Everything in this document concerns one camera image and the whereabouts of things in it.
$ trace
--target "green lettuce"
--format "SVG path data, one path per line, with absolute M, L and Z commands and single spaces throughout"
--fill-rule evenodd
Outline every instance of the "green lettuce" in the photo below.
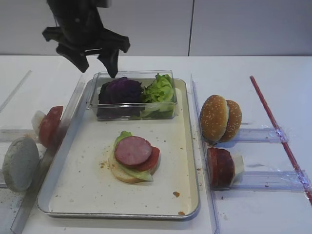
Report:
M 159 103 L 159 105 L 146 106 L 141 111 L 142 118 L 167 118 L 173 115 L 175 109 L 175 92 L 173 80 L 168 74 L 156 75 L 156 79 L 148 87 L 144 87 L 142 100 L 146 103 Z M 161 104 L 162 102 L 172 102 L 171 104 Z
M 153 83 L 143 89 L 143 102 L 169 102 L 173 98 L 172 79 L 168 74 L 160 75 L 157 73 Z
M 131 137 L 132 136 L 132 133 L 130 132 L 127 132 L 127 131 L 122 131 L 120 133 L 120 136 L 118 136 L 114 142 L 114 151 L 113 153 L 115 152 L 115 149 L 116 149 L 116 146 L 118 145 L 118 143 L 125 139 L 126 137 Z M 135 170 L 135 169 L 131 169 L 131 168 L 127 168 L 125 167 L 124 165 L 122 165 L 121 163 L 117 162 L 116 163 L 118 164 L 118 166 L 125 172 L 127 173 L 128 175 L 130 176 L 133 176 L 135 178 L 138 178 L 138 179 L 142 179 L 142 180 L 145 180 L 145 181 L 153 181 L 153 177 L 151 175 L 151 173 L 149 171 L 138 171 L 138 170 Z
M 122 164 L 119 163 L 119 167 L 121 167 L 121 169 L 123 169 L 125 171 L 125 173 L 127 173 L 128 175 L 131 175 L 135 178 L 138 178 L 138 179 L 142 179 L 142 180 L 145 180 L 145 181 L 148 181 L 148 182 L 151 182 L 153 181 L 153 177 L 151 175 L 151 173 L 149 171 L 138 171 L 138 170 L 135 170 L 135 169 L 130 169 L 130 168 L 127 168 L 125 166 L 123 166 Z

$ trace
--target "metal tray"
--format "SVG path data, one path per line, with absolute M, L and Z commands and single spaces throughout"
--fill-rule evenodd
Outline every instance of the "metal tray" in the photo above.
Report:
M 41 187 L 37 207 L 54 217 L 195 217 L 199 189 L 187 89 L 180 79 L 175 79 L 175 84 L 179 111 L 173 119 L 100 122 L 92 111 L 86 110 L 89 82 Z M 126 184 L 110 172 L 111 146 L 123 130 L 160 149 L 160 166 L 153 182 Z

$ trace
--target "purple cabbage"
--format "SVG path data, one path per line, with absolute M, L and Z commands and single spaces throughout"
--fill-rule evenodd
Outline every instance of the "purple cabbage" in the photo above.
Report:
M 99 104 L 140 103 L 142 92 L 140 82 L 122 77 L 102 85 L 98 100 Z M 97 117 L 100 119 L 138 117 L 141 110 L 141 107 L 99 108 Z

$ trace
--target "ham slice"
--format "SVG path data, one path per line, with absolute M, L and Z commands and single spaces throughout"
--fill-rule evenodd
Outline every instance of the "ham slice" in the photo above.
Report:
M 145 162 L 152 153 L 151 144 L 138 136 L 129 136 L 121 140 L 115 149 L 115 158 L 125 166 L 134 166 Z

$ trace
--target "bottom bun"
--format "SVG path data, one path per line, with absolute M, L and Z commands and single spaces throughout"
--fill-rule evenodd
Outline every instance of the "bottom bun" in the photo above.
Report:
M 121 180 L 121 181 L 123 181 L 125 183 L 130 183 L 130 184 L 144 182 L 144 180 L 138 179 L 136 177 L 133 177 L 132 175 L 129 175 L 129 174 L 125 173 L 125 171 L 119 166 L 119 163 L 114 158 L 114 153 L 113 152 L 111 153 L 111 155 L 110 155 L 110 157 L 108 159 L 108 163 L 109 163 L 109 167 L 111 169 L 111 172 L 113 173 L 113 175 L 117 179 L 119 179 L 119 180 Z M 151 175 L 153 175 L 155 173 L 155 171 L 158 168 L 158 165 L 159 165 L 159 159 L 158 159 L 158 163 L 156 163 L 156 165 L 149 170 Z

